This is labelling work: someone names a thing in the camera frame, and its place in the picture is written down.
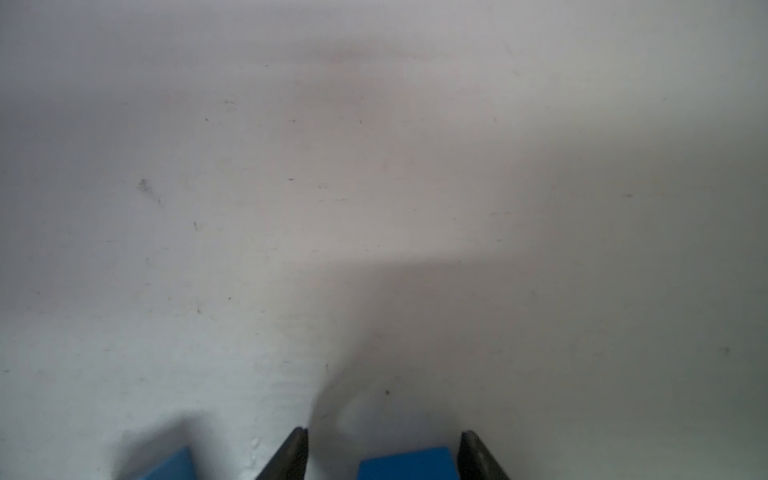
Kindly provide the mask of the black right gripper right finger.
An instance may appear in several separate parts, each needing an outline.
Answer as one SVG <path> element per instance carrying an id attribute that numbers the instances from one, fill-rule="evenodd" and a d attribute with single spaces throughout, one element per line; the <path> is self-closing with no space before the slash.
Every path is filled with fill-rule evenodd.
<path id="1" fill-rule="evenodd" d="M 484 442 L 472 430 L 461 434 L 457 470 L 460 480 L 510 480 Z"/>

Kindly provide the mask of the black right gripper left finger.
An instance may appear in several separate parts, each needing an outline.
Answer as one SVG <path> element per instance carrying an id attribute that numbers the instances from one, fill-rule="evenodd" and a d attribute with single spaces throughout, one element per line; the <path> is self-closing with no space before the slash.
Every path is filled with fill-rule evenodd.
<path id="1" fill-rule="evenodd" d="M 309 460 L 309 432 L 296 427 L 263 467 L 256 480 L 304 480 Z"/>

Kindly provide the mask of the light blue long lego brick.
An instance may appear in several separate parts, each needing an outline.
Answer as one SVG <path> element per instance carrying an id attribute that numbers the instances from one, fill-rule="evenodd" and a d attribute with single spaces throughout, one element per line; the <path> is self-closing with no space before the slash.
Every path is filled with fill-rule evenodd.
<path id="1" fill-rule="evenodd" d="M 360 462 L 357 480 L 459 480 L 451 451 L 435 447 Z"/>

